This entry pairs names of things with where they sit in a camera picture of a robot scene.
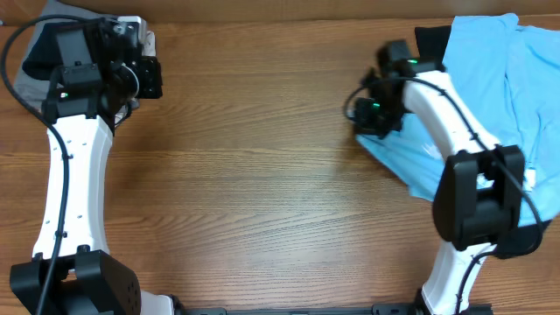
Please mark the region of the black garment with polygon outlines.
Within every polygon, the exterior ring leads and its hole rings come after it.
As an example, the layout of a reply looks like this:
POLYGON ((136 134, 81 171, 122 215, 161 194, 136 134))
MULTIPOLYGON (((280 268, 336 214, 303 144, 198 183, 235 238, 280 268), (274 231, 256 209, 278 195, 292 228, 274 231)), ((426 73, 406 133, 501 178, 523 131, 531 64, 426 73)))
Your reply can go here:
POLYGON ((416 46, 421 57, 432 57, 442 60, 451 36, 450 25, 438 27, 416 27, 416 46))

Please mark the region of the light blue printed t-shirt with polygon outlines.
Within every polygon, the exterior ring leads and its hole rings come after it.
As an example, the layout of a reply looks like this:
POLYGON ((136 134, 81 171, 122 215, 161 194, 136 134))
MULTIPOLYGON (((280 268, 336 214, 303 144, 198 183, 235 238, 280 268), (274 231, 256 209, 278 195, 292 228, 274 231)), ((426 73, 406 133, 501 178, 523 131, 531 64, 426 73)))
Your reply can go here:
MULTIPOLYGON (((524 188, 541 219, 559 214, 559 33, 521 25, 514 13, 455 17, 443 56, 453 86, 477 120, 526 163, 524 188)), ((359 144, 418 198, 433 200, 444 162, 416 115, 383 139, 359 144)))

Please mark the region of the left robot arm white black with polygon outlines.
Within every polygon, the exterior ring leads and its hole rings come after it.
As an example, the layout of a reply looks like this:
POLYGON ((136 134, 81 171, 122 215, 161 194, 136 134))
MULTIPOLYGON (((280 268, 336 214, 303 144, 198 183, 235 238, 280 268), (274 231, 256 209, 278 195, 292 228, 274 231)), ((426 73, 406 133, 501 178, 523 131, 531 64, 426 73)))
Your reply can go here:
POLYGON ((142 290, 109 253, 105 173, 116 128, 141 99, 163 94, 152 34, 138 16, 40 19, 57 61, 32 110, 47 129, 45 214, 31 260, 10 269, 10 288, 32 314, 177 314, 176 299, 142 290))

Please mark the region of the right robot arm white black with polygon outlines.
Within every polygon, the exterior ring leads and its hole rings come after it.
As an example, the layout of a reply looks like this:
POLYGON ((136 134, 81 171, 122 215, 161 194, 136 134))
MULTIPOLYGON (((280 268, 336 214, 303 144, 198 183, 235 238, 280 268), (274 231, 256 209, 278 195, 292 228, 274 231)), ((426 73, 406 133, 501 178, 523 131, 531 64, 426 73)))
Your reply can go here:
POLYGON ((428 280, 411 303, 374 304, 373 314, 490 314, 471 305, 470 291, 484 261, 535 252, 543 222, 523 190, 525 159, 477 121, 452 85, 443 63, 414 57, 403 40, 388 42, 345 100, 343 113, 356 132, 386 137, 403 116, 420 118, 435 142, 444 170, 432 202, 442 239, 428 280))

